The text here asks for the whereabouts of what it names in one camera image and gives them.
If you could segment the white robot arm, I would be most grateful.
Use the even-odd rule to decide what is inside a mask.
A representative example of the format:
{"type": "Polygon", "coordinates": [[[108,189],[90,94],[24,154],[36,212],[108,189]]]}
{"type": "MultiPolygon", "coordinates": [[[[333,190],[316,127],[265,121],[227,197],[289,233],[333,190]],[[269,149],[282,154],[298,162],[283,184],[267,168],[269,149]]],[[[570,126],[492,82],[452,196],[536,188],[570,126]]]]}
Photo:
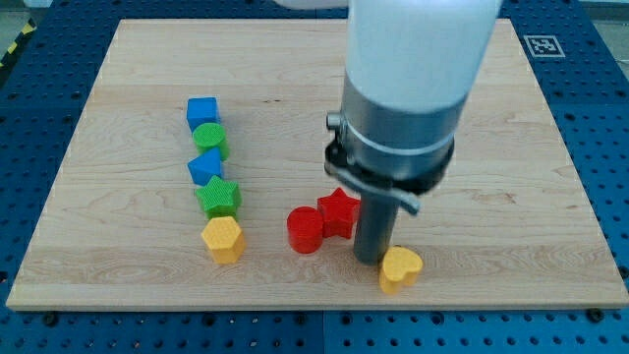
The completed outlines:
{"type": "Polygon", "coordinates": [[[400,208],[442,179],[455,133],[494,29],[496,0],[276,0],[297,10],[345,8],[340,109],[326,173],[361,196],[354,255],[376,265],[400,208]]]}

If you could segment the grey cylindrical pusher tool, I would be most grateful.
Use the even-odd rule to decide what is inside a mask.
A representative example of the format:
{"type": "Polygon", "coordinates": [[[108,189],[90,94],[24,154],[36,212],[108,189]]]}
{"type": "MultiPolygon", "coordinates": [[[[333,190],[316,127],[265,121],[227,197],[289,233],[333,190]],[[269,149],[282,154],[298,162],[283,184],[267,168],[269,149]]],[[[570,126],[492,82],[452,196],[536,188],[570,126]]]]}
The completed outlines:
{"type": "Polygon", "coordinates": [[[353,253],[377,265],[389,247],[398,210],[416,215],[419,196],[443,178],[455,143],[455,105],[428,112],[393,108],[344,79],[341,107],[326,117],[334,139],[325,172],[360,194],[353,253]]]}

